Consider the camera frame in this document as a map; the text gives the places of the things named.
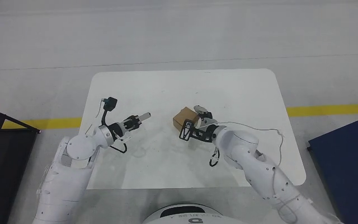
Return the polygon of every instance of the yellow line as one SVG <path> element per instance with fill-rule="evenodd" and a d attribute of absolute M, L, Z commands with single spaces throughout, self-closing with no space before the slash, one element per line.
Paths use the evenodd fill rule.
<path fill-rule="evenodd" d="M 55 119 L 40 119 L 40 120 L 22 120 L 22 122 L 31 125 L 37 129 L 61 129 L 61 128 L 79 128 L 81 126 L 82 118 L 55 118 Z M 2 127 L 3 129 L 23 128 L 22 126 L 13 122 L 6 121 Z"/>
<path fill-rule="evenodd" d="M 351 105 L 326 105 L 326 106 L 296 106 L 286 108 L 290 117 L 294 116 L 322 116 L 322 115 L 345 115 L 358 114 L 358 104 Z M 54 118 L 40 120 L 23 120 L 40 130 L 44 129 L 62 129 L 62 128 L 79 128 L 82 118 Z M 21 126 L 5 121 L 3 129 L 21 128 Z"/>
<path fill-rule="evenodd" d="M 289 116 L 322 116 L 358 114 L 358 104 L 326 105 L 326 106 L 297 106 L 286 108 Z"/>

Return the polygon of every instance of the cardboard box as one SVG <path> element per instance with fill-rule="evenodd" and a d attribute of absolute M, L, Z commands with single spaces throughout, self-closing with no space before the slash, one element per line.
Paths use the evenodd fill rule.
<path fill-rule="evenodd" d="M 199 119 L 199 116 L 195 111 L 185 107 L 173 118 L 174 127 L 181 131 L 183 123 L 186 119 L 192 120 L 196 123 Z"/>

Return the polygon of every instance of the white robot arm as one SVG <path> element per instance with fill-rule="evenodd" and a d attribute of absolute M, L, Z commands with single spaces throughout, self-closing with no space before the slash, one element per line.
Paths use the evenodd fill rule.
<path fill-rule="evenodd" d="M 205 108 L 194 107 L 201 118 L 201 127 L 186 120 L 180 138 L 190 137 L 212 142 L 222 153 L 225 161 L 244 171 L 253 189 L 275 208 L 286 223 L 331 224 L 329 218 L 320 214 L 292 184 L 283 171 L 263 153 L 257 150 L 258 138 L 243 130 L 232 130 L 218 124 Z"/>
<path fill-rule="evenodd" d="M 32 224 L 69 224 L 71 214 L 87 188 L 100 148 L 111 147 L 115 140 L 139 128 L 142 121 L 150 118 L 150 113 L 132 115 L 121 123 L 107 125 L 107 111 L 114 109 L 117 100 L 109 97 L 102 101 L 105 102 L 102 125 L 94 129 L 92 136 L 79 134 L 72 139 L 65 137 L 60 142 L 38 191 L 39 204 Z M 73 160 L 89 159 L 88 164 L 82 169 L 65 166 L 61 162 L 63 155 Z"/>

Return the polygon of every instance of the white tabletop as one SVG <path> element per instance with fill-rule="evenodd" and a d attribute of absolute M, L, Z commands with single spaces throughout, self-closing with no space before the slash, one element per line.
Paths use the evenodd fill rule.
<path fill-rule="evenodd" d="M 107 115 L 108 124 L 146 112 L 152 117 L 130 132 L 126 154 L 101 149 L 87 189 L 249 186 L 243 171 L 229 167 L 224 160 L 209 166 L 213 144 L 178 138 L 172 118 L 185 106 L 195 105 L 207 108 L 220 122 L 281 130 L 285 138 L 280 167 L 295 185 L 305 181 L 280 89 L 268 69 L 98 73 L 92 79 L 80 133 L 94 121 L 101 98 L 109 96 L 118 103 Z M 260 139 L 258 150 L 278 162 L 280 137 L 276 132 L 228 126 L 254 133 Z"/>

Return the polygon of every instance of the wire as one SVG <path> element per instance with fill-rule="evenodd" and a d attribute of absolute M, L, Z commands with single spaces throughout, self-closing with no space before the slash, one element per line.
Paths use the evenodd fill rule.
<path fill-rule="evenodd" d="M 97 113 L 95 119 L 96 119 L 96 118 L 98 117 L 98 115 L 100 114 L 102 102 L 103 102 L 103 101 L 101 100 L 101 102 L 100 102 L 100 108 L 98 109 L 98 113 Z M 87 134 L 87 132 L 90 130 L 90 128 L 91 128 L 92 125 L 93 125 L 93 122 L 92 122 L 92 124 L 89 126 L 89 128 L 87 129 L 87 131 L 85 132 L 85 134 Z"/>
<path fill-rule="evenodd" d="M 212 124 L 238 124 L 238 125 L 242 125 L 242 126 L 254 129 L 254 130 L 262 130 L 262 131 L 275 130 L 275 131 L 277 131 L 277 134 L 281 137 L 281 143 L 280 143 L 280 148 L 279 148 L 280 159 L 279 159 L 279 163 L 277 164 L 277 167 L 279 167 L 281 165 L 281 162 L 282 162 L 282 144 L 284 143 L 284 135 L 280 132 L 280 130 L 278 130 L 276 128 L 268 128 L 268 129 L 254 128 L 254 127 L 252 127 L 250 125 L 239 123 L 239 122 L 215 122 L 215 123 L 203 125 L 200 128 L 205 128 L 205 127 L 208 127 L 208 126 L 210 126 Z"/>
<path fill-rule="evenodd" d="M 217 158 L 218 160 L 214 164 L 212 164 L 213 159 L 211 158 L 210 161 L 209 161 L 209 165 L 211 167 L 216 166 L 218 164 L 218 162 L 219 162 L 219 159 L 220 159 L 220 150 L 215 147 L 215 151 L 214 151 L 214 154 L 212 155 L 212 157 L 216 156 L 216 154 L 218 154 L 218 158 Z"/>
<path fill-rule="evenodd" d="M 125 153 L 127 152 L 128 148 L 127 148 L 126 143 L 123 143 L 123 145 L 124 145 L 124 151 L 121 151 L 121 150 L 119 150 L 118 148 L 113 147 L 113 146 L 110 146 L 110 147 L 113 148 L 113 149 L 116 150 L 116 151 L 119 151 L 119 152 L 125 154 Z"/>

